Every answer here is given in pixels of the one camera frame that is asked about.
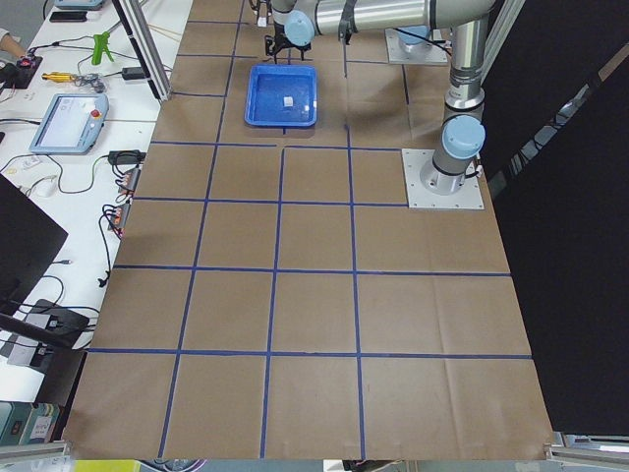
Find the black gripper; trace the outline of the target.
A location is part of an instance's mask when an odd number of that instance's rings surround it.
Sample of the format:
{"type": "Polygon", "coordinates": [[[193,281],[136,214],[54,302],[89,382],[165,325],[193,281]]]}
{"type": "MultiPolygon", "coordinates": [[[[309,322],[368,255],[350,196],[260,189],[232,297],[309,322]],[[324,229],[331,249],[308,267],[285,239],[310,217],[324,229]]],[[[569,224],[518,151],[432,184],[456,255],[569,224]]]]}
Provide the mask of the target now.
{"type": "Polygon", "coordinates": [[[300,51],[301,60],[305,60],[305,53],[312,49],[310,44],[304,46],[298,46],[291,42],[285,34],[284,27],[280,24],[273,25],[274,33],[272,36],[272,58],[273,61],[277,61],[279,53],[285,49],[297,49],[300,51]]]}

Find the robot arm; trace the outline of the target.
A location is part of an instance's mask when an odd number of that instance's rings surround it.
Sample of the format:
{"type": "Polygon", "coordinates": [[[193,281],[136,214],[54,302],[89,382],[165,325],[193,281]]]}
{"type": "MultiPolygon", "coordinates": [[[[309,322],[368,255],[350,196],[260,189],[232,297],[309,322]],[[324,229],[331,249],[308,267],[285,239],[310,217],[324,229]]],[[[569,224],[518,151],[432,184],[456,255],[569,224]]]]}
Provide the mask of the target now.
{"type": "Polygon", "coordinates": [[[365,30],[395,30],[401,50],[424,52],[431,34],[451,30],[449,89],[444,98],[440,144],[421,170],[424,187],[442,196],[458,192],[468,166],[486,139],[482,124],[482,72],[492,1],[271,1],[274,37],[267,54],[284,48],[306,51],[317,35],[347,44],[365,30]]]}

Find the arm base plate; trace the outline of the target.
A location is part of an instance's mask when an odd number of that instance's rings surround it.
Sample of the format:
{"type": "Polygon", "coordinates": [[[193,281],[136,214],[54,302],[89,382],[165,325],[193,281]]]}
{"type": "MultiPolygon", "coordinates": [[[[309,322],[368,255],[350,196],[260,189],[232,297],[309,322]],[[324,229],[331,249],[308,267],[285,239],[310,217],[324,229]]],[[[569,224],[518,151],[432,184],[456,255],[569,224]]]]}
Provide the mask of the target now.
{"type": "Polygon", "coordinates": [[[445,40],[439,30],[432,30],[429,33],[428,39],[434,41],[434,44],[402,34],[395,29],[387,29],[385,37],[389,64],[418,66],[446,66],[448,64],[445,40]]]}
{"type": "Polygon", "coordinates": [[[402,148],[407,204],[411,209],[484,210],[474,162],[463,174],[449,176],[433,166],[433,149],[402,148]]]}

